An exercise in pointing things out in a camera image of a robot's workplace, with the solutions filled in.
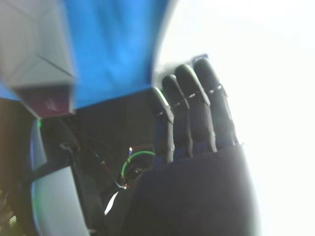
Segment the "bright white wall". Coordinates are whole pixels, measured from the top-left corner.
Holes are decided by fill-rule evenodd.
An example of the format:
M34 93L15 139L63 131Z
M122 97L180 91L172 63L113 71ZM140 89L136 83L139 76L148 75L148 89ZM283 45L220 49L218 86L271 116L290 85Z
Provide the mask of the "bright white wall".
M246 144L262 235L315 235L315 1L182 0L156 71L208 53Z

